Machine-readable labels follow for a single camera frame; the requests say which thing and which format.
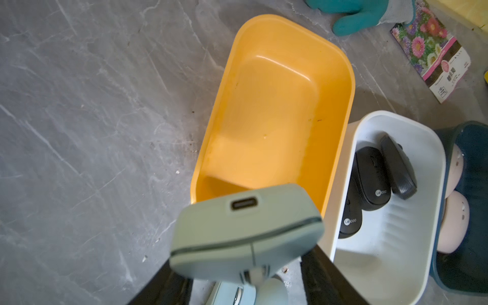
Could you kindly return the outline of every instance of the pink flower picture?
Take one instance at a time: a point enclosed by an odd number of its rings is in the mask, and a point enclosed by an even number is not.
[[[427,29],[432,36],[437,36],[439,31],[441,30],[441,26],[439,25],[436,18],[432,17],[427,21]]]
[[[398,28],[394,27],[392,30],[391,30],[391,33],[393,34],[393,36],[396,38],[396,40],[399,40],[399,36],[400,36],[400,30],[398,30]]]
[[[447,37],[447,30],[446,30],[446,29],[441,28],[441,29],[439,30],[439,32],[437,33],[437,35],[438,35],[439,37],[446,38],[446,37]]]
[[[426,14],[429,14],[429,15],[432,15],[432,11],[431,11],[431,10],[429,10],[428,8],[426,8],[426,7],[423,7],[423,8],[422,8],[422,12],[424,12],[424,13],[426,13]]]
[[[412,53],[415,57],[421,58],[425,49],[426,46],[422,37],[417,36],[412,40]]]

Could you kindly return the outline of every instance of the seed packet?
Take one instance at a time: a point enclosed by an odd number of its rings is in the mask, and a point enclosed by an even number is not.
[[[468,70],[471,59],[424,0],[415,0],[415,7],[415,20],[409,25],[395,25],[391,33],[442,103]]]

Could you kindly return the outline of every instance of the black computer mouse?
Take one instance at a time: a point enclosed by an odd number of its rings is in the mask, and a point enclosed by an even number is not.
[[[390,200],[388,173],[378,149],[367,146],[358,150],[354,155],[351,175],[354,175],[363,210],[374,211]]]
[[[389,135],[384,135],[380,143],[392,192],[403,200],[412,197],[417,192],[417,179],[403,147]]]
[[[361,210],[359,201],[358,188],[351,175],[349,188],[347,189],[346,204],[344,205],[344,212],[342,214],[339,238],[351,237],[361,228],[361,224],[363,223],[363,210]]]

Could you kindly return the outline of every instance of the white plastic tray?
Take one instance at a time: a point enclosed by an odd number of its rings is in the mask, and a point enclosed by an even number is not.
[[[358,233],[338,239],[354,153],[379,148],[388,133],[402,145],[415,171],[418,191],[408,200],[392,194],[376,211],[363,211]],[[387,111],[347,126],[319,245],[371,305],[415,304],[426,284],[442,199],[446,157],[428,127]]]

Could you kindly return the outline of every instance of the plastic tray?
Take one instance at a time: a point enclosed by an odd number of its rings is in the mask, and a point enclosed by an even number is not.
[[[379,148],[388,133],[410,159],[418,191],[408,200],[392,194],[375,211],[363,211],[361,229],[338,240],[354,153]],[[387,111],[376,111],[347,126],[329,204],[321,248],[371,304],[415,304],[426,284],[443,196],[446,158],[433,130]]]
[[[446,160],[451,160],[454,144],[464,153],[463,174],[456,190],[468,200],[470,219],[459,248],[447,255],[437,253],[444,213],[442,200],[430,274],[445,290],[488,296],[488,126],[471,121],[436,133],[446,149]],[[447,162],[446,184],[449,165]]]
[[[337,46],[275,15],[246,22],[210,116],[191,202],[297,183],[324,215],[354,88]]]

